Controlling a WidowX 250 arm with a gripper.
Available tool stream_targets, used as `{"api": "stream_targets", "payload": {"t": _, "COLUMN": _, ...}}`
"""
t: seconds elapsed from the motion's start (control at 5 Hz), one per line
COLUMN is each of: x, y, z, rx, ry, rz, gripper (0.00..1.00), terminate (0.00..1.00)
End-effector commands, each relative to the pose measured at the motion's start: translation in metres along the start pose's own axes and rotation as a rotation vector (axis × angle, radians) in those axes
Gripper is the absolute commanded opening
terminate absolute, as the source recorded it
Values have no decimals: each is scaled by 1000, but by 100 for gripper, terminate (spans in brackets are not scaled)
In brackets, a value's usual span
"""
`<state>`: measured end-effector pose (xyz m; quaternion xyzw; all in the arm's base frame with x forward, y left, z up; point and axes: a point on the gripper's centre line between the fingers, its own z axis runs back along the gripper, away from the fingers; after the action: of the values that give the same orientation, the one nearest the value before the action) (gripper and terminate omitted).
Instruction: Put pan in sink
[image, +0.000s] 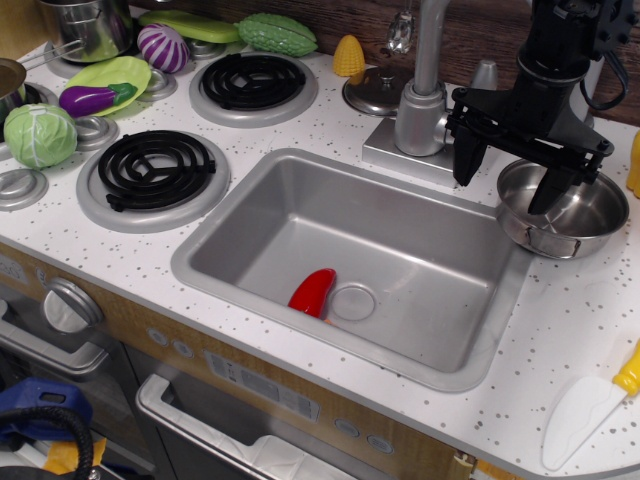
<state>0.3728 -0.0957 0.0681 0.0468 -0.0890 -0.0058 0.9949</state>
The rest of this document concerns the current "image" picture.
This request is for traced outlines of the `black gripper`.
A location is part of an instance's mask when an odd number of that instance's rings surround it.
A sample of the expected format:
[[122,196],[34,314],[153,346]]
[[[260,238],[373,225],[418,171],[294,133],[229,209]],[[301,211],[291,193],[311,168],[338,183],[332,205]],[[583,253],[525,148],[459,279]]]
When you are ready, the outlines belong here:
[[457,183],[471,182],[489,146],[547,168],[529,204],[530,215],[546,214],[574,183],[592,182],[614,147],[571,104],[590,69],[589,63],[576,71],[521,66],[509,90],[455,89],[446,128],[454,138]]

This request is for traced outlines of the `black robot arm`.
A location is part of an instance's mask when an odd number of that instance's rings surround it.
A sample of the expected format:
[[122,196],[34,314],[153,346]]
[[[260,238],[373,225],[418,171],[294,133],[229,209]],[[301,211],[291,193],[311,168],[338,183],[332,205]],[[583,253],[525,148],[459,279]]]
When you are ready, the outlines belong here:
[[614,147],[576,116],[570,96],[586,89],[592,62],[605,60],[621,84],[620,93],[604,103],[584,99],[599,111],[624,100],[629,78],[615,50],[629,42],[638,21],[630,1],[533,2],[513,87],[452,93],[454,109],[446,127],[454,138],[455,180],[468,185],[493,146],[545,167],[528,207],[532,215],[548,212],[570,187],[593,183]]

